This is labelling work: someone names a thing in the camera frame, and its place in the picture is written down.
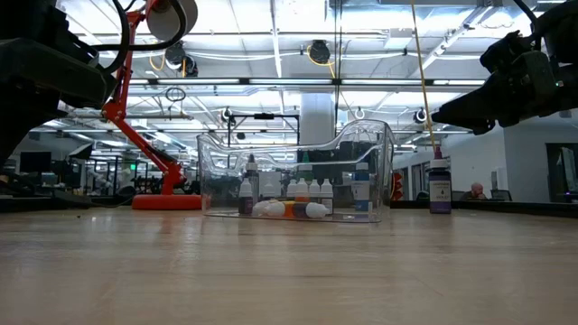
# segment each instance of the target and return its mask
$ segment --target desk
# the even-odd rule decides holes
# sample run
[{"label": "desk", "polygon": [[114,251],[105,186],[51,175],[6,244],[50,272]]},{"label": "desk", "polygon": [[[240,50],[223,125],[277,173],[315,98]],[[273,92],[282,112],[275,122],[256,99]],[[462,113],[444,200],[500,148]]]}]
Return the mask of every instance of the desk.
[{"label": "desk", "polygon": [[0,324],[575,324],[578,221],[0,215]]}]

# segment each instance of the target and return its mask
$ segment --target computer monitor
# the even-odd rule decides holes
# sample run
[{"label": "computer monitor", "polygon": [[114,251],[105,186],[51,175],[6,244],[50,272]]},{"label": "computer monitor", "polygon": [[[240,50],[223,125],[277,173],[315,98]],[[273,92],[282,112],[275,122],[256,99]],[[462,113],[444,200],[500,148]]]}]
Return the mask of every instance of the computer monitor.
[{"label": "computer monitor", "polygon": [[50,172],[51,152],[20,153],[20,172]]}]

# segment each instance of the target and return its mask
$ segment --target bottle label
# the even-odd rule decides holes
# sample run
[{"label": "bottle label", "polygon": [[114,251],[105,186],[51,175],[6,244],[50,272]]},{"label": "bottle label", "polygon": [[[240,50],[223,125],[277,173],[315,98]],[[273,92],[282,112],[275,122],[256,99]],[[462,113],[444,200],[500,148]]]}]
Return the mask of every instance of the bottle label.
[{"label": "bottle label", "polygon": [[333,214],[333,199],[322,199],[321,204],[329,210],[329,214]]},{"label": "bottle label", "polygon": [[451,202],[452,183],[450,181],[430,181],[430,202]]},{"label": "bottle label", "polygon": [[369,200],[369,181],[354,181],[351,189],[354,200]]}]

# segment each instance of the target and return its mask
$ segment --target clear plastic bin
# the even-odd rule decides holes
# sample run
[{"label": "clear plastic bin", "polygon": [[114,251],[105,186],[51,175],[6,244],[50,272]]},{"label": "clear plastic bin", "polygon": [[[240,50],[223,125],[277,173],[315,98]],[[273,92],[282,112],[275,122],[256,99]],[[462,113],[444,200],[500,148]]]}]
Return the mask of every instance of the clear plastic bin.
[{"label": "clear plastic bin", "polygon": [[[389,213],[394,140],[389,126],[374,120],[350,123],[332,141],[316,145],[235,149],[227,148],[208,135],[199,135],[203,212],[207,216],[229,218],[379,222]],[[305,153],[309,162],[303,162]],[[298,181],[304,176],[310,181],[313,177],[312,181],[322,184],[328,179],[332,185],[333,213],[321,218],[240,214],[239,191],[251,155],[257,164],[260,200],[268,183],[275,189],[274,200],[284,202],[292,200],[286,193],[290,180]],[[365,171],[356,170],[364,167]],[[368,183],[359,182],[367,177]],[[368,198],[355,197],[360,193],[359,186],[368,187]],[[365,204],[359,204],[364,199],[367,199]]]}]

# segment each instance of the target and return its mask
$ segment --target ceiling light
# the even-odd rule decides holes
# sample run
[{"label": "ceiling light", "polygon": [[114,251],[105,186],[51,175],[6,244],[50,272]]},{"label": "ceiling light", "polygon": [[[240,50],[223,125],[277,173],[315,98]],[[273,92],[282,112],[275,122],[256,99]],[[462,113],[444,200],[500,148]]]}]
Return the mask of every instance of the ceiling light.
[{"label": "ceiling light", "polygon": [[169,144],[172,139],[169,135],[164,134],[163,132],[155,132],[152,136],[154,136],[157,140],[163,141],[166,144]]},{"label": "ceiling light", "polygon": [[59,122],[59,121],[48,121],[46,123],[44,123],[43,125],[45,126],[49,126],[49,127],[63,127],[63,126],[68,126],[65,123]]},{"label": "ceiling light", "polygon": [[434,86],[481,86],[486,80],[434,80]]},{"label": "ceiling light", "polygon": [[343,85],[421,85],[419,79],[344,79]]},{"label": "ceiling light", "polygon": [[220,85],[238,84],[238,79],[158,79],[161,85]]},{"label": "ceiling light", "polygon": [[331,79],[250,79],[252,85],[330,85]]},{"label": "ceiling light", "polygon": [[159,75],[157,75],[156,73],[154,73],[154,71],[147,70],[147,71],[145,71],[144,73],[153,75],[155,78],[159,78]]},{"label": "ceiling light", "polygon": [[113,141],[113,140],[100,140],[101,143],[110,145],[110,146],[126,146],[128,144],[122,143],[120,141]]},{"label": "ceiling light", "polygon": [[148,79],[130,79],[131,85],[148,85]]}]

